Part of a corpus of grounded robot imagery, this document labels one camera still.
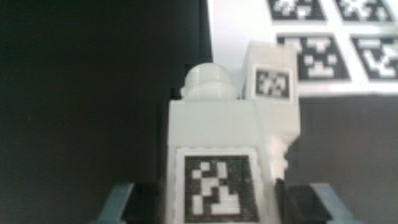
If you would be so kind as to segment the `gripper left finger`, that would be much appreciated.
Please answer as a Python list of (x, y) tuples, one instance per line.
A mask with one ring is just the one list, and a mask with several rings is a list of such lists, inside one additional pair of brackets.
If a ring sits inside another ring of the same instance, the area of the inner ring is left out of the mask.
[(88, 224), (127, 224), (123, 214), (127, 210), (134, 187), (134, 183), (122, 183), (114, 186), (100, 215)]

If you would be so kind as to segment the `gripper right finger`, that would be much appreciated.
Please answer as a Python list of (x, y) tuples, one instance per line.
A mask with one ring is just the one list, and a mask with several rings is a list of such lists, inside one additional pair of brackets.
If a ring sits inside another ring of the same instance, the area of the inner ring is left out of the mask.
[(328, 183), (312, 183), (312, 188), (331, 215), (328, 224), (363, 224), (363, 221), (354, 217), (333, 186)]

